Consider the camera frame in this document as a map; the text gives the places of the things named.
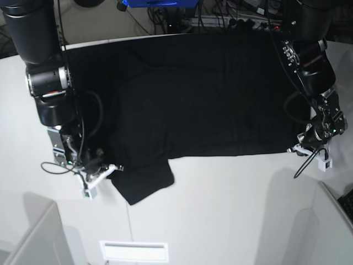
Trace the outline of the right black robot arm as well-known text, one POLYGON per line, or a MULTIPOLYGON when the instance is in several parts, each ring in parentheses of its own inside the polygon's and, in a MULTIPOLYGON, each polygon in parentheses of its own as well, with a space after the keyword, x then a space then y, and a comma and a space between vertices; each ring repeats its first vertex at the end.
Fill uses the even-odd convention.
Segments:
POLYGON ((99 96, 87 91, 98 105, 98 121, 85 129, 63 35, 62 19, 55 17, 53 1, 1 1, 1 11, 14 46, 26 64, 25 79, 42 125, 47 127, 55 162, 89 175, 123 171, 109 165, 104 151, 92 152, 88 143, 101 128, 104 111, 99 96))

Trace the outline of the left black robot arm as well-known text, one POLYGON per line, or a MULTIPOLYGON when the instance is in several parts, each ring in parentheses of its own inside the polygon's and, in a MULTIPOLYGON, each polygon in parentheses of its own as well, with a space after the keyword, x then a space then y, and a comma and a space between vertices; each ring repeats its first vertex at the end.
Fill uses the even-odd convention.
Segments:
POLYGON ((326 54, 325 36, 338 1, 284 1, 283 53, 301 84, 299 91, 315 111, 298 135, 304 149, 317 150, 347 129, 334 88, 336 76, 326 54))

